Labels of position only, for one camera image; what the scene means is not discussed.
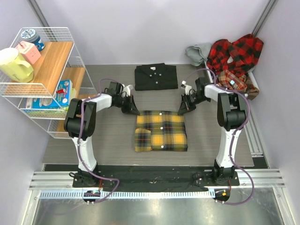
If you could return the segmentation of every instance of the black shirt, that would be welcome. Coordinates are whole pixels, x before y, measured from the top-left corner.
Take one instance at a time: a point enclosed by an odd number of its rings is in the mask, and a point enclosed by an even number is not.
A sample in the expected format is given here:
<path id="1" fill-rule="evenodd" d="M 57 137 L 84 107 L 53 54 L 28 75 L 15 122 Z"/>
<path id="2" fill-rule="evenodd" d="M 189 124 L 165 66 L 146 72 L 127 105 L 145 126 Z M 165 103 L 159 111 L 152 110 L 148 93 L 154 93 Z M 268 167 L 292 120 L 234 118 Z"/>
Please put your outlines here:
<path id="1" fill-rule="evenodd" d="M 166 89 L 178 89 L 176 66 L 159 63 L 136 67 L 135 90 Z"/>

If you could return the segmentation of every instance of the plaid shirt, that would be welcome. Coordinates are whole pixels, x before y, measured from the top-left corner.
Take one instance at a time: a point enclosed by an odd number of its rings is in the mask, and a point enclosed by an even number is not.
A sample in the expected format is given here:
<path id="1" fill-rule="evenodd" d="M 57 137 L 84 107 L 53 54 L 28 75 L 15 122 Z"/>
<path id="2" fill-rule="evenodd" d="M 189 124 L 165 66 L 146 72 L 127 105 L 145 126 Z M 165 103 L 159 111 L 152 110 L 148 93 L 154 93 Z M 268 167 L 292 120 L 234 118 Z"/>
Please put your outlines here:
<path id="1" fill-rule="evenodd" d="M 208 55 L 207 66 L 220 74 L 229 70 L 240 77 L 258 63 L 263 49 L 263 42 L 252 34 L 245 35 L 235 42 L 227 39 L 216 41 Z"/>
<path id="2" fill-rule="evenodd" d="M 218 80 L 218 85 L 220 86 L 228 88 L 229 90 L 238 90 L 247 93 L 247 98 L 250 100 L 253 100 L 259 94 L 259 89 L 252 84 L 248 74 L 236 77 L 229 70 L 224 70 L 219 74 Z"/>
<path id="3" fill-rule="evenodd" d="M 170 111 L 140 111 L 136 119 L 135 151 L 187 151 L 184 116 Z"/>

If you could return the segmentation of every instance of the yellow mug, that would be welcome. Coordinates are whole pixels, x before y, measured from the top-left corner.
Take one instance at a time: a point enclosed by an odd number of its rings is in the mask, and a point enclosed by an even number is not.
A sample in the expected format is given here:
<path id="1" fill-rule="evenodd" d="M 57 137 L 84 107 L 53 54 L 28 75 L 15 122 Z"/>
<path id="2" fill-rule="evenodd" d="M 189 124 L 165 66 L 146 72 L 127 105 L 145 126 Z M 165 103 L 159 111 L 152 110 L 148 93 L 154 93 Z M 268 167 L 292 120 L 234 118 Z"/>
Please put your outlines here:
<path id="1" fill-rule="evenodd" d="M 16 48 L 0 51 L 0 69 L 12 80 L 27 83 L 33 78 L 33 68 Z"/>

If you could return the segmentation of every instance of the pink carton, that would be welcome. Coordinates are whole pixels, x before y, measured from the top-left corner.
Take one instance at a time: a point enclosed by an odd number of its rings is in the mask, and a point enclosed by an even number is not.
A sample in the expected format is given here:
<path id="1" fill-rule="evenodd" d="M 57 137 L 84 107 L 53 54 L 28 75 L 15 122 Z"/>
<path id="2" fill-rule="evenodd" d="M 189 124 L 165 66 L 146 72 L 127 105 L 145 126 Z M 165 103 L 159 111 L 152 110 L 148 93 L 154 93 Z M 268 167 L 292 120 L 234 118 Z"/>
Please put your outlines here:
<path id="1" fill-rule="evenodd" d="M 18 49 L 24 59 L 32 65 L 39 59 L 39 57 L 41 57 L 41 53 L 39 53 L 37 47 L 33 43 L 27 41 L 21 41 L 16 49 Z"/>

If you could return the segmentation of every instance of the wall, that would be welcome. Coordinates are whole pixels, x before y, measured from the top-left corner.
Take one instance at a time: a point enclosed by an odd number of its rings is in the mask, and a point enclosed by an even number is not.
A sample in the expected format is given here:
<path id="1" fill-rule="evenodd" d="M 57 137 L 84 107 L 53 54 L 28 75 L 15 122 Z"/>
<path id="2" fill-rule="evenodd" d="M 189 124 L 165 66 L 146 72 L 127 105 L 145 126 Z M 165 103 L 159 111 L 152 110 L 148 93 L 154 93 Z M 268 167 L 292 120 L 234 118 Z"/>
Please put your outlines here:
<path id="1" fill-rule="evenodd" d="M 299 50 L 300 1 L 278 1 L 258 37 L 264 41 L 254 71 L 261 93 L 252 108 L 269 163 L 279 168 L 295 214 L 300 214 L 299 174 Z"/>
<path id="2" fill-rule="evenodd" d="M 1 1 L 0 49 L 26 26 L 40 26 L 27 1 Z M 15 225 L 23 216 L 32 174 L 41 167 L 48 134 L 2 97 L 0 106 L 0 224 Z"/>
<path id="3" fill-rule="evenodd" d="M 252 31 L 267 0 L 37 0 L 69 27 L 85 64 L 187 63 L 189 45 Z"/>

